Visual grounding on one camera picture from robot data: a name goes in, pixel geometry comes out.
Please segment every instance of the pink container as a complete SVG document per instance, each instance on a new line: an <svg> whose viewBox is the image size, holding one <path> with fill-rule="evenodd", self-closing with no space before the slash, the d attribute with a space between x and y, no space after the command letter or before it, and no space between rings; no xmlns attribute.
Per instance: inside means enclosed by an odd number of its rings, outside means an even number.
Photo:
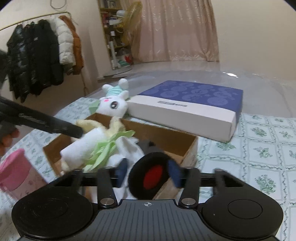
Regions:
<svg viewBox="0 0 296 241"><path fill-rule="evenodd" d="M25 157L24 149L14 151L0 165L0 189L14 199L19 200L46 184Z"/></svg>

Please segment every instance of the silver screw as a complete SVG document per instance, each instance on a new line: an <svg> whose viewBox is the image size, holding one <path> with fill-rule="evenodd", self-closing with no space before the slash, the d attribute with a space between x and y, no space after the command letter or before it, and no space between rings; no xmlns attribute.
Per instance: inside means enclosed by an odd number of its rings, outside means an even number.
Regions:
<svg viewBox="0 0 296 241"><path fill-rule="evenodd" d="M112 205L113 203L115 203L115 201L112 198L106 197L106 198L101 199L100 203L103 205L109 206L109 205Z"/></svg>
<svg viewBox="0 0 296 241"><path fill-rule="evenodd" d="M187 198L183 198L182 200L181 200L181 203L183 203L184 205L193 205L194 203L196 203L196 201L193 199L193 198L189 198L189 197L187 197Z"/></svg>

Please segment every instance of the plush toy head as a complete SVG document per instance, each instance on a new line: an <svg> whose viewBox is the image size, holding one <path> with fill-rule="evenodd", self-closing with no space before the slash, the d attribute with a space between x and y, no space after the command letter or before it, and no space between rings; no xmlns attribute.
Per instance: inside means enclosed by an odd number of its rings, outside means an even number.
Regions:
<svg viewBox="0 0 296 241"><path fill-rule="evenodd" d="M109 116L118 116L122 118L128 109L126 99L129 96L128 82L126 79L120 79L118 85L103 85L102 89L106 96L100 98L100 104L97 113Z"/></svg>

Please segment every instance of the cardboard box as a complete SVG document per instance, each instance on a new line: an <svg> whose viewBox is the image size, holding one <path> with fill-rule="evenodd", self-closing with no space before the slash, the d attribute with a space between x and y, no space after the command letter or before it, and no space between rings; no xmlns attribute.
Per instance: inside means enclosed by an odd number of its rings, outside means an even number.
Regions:
<svg viewBox="0 0 296 241"><path fill-rule="evenodd" d="M165 81L127 101L131 116L216 141L229 141L242 110L243 91Z"/></svg>
<svg viewBox="0 0 296 241"><path fill-rule="evenodd" d="M87 119L96 120L104 126L109 127L111 120L110 116L95 113ZM126 130L134 130L135 137L140 140L149 139L153 141L157 147L164 150L166 154L174 158L183 167L194 167L196 164L197 155L197 136L191 135L182 131L165 129L157 126L150 126L125 119L121 119L125 125ZM60 151L71 144L69 136L59 135L47 146L43 151L55 171L60 175ZM155 199L171 199L176 196L178 189L174 187L172 181L169 179L156 194Z"/></svg>

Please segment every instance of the blue and white box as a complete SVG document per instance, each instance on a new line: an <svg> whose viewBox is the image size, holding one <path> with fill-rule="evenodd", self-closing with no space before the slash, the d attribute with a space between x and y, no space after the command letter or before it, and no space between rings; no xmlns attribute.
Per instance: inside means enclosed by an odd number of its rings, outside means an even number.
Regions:
<svg viewBox="0 0 296 241"><path fill-rule="evenodd" d="M166 81L128 100L131 116L216 141L229 141L242 110L243 91Z"/></svg>

